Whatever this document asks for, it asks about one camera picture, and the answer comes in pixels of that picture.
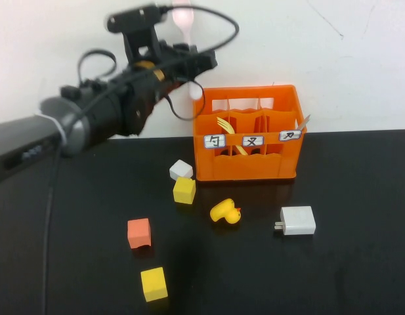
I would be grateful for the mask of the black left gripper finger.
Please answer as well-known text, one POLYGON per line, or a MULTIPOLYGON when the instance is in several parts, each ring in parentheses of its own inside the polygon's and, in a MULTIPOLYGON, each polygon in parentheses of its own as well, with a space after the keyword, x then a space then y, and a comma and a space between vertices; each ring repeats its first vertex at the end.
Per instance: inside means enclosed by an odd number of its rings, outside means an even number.
POLYGON ((206 72, 217 67, 217 57, 215 51, 196 53, 191 61, 195 72, 206 72))
POLYGON ((189 45, 187 43, 177 44, 177 53, 179 56, 198 56, 200 51, 196 45, 189 45))

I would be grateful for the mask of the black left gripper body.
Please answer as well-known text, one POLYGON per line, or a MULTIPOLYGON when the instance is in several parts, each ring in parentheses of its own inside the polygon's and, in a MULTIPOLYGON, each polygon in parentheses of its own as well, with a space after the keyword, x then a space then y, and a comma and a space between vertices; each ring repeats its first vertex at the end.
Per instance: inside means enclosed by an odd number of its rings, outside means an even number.
POLYGON ((177 44, 169 45, 165 40, 160 40, 157 41, 157 46, 157 69, 155 70, 157 83, 165 81, 170 75, 185 79, 195 79, 198 76, 191 64, 193 56, 179 56, 177 44))

